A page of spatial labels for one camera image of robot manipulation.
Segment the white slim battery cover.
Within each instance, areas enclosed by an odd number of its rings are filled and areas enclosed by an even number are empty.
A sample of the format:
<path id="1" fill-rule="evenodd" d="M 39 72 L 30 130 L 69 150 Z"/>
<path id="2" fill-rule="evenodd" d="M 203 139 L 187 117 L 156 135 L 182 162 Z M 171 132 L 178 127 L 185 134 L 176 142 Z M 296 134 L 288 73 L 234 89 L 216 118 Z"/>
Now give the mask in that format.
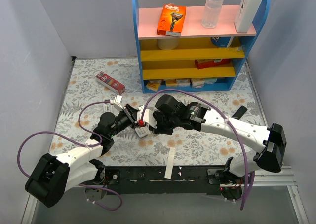
<path id="1" fill-rule="evenodd" d="M 174 157 L 175 157 L 175 147 L 171 147 L 169 149 L 169 155 L 168 155 L 165 174 L 164 174 L 165 179 L 171 179 Z"/>

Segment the black slim remote control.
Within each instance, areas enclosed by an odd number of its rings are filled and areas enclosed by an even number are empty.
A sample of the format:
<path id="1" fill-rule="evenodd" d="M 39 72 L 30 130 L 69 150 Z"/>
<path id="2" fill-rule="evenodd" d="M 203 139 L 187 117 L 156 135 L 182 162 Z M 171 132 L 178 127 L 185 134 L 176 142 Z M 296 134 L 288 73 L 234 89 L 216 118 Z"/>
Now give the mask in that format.
<path id="1" fill-rule="evenodd" d="M 248 111 L 248 109 L 245 106 L 241 106 L 233 115 L 232 117 L 234 119 L 240 120 L 243 115 Z"/>

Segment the white slim remote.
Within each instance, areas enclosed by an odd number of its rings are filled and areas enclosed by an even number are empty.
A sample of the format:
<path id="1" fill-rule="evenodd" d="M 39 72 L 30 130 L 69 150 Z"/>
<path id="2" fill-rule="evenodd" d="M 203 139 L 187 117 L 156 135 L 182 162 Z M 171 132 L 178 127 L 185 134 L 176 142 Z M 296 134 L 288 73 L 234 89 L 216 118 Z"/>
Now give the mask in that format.
<path id="1" fill-rule="evenodd" d="M 144 105 L 138 107 L 139 111 L 143 111 L 143 110 L 144 110 L 144 107 L 145 107 Z"/>

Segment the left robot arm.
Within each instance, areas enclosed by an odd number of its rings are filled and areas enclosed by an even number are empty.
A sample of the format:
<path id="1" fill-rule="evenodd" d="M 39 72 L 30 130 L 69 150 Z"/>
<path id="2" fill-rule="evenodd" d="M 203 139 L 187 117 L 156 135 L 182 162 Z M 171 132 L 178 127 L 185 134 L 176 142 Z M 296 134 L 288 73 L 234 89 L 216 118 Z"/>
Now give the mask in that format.
<path id="1" fill-rule="evenodd" d="M 98 158 L 111 149 L 115 135 L 137 125 L 140 114 L 140 110 L 128 104 L 118 115 L 103 113 L 86 144 L 56 156 L 44 154 L 28 178 L 25 190 L 45 206 L 52 207 L 77 185 L 104 184 L 106 167 Z"/>

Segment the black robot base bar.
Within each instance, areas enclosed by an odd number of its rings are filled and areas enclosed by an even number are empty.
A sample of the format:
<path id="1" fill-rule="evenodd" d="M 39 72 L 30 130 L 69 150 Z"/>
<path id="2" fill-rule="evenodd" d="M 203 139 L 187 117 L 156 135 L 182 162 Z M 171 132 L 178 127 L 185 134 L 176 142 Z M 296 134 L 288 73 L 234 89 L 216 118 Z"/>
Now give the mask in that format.
<path id="1" fill-rule="evenodd" d="M 111 166 L 100 168 L 87 184 L 100 185 L 118 194 L 206 194 L 228 199 L 242 196 L 245 178 L 230 175 L 224 165 L 174 166 L 165 177 L 165 166 Z"/>

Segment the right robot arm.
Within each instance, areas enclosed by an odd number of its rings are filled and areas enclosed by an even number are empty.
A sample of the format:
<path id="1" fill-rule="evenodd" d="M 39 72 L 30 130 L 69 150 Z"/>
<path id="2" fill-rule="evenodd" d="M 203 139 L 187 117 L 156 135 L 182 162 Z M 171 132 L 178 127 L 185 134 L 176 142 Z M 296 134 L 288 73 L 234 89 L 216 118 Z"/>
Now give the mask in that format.
<path id="1" fill-rule="evenodd" d="M 270 127 L 249 124 L 234 118 L 224 119 L 215 109 L 204 104 L 192 102 L 188 105 L 177 101 L 170 95 L 163 95 L 155 104 L 153 118 L 156 134 L 173 134 L 176 127 L 212 133 L 237 140 L 250 148 L 247 160 L 240 155 L 231 158 L 223 171 L 224 179 L 235 183 L 246 172 L 263 169 L 279 173 L 282 168 L 286 149 L 286 138 L 283 127 L 273 123 Z"/>

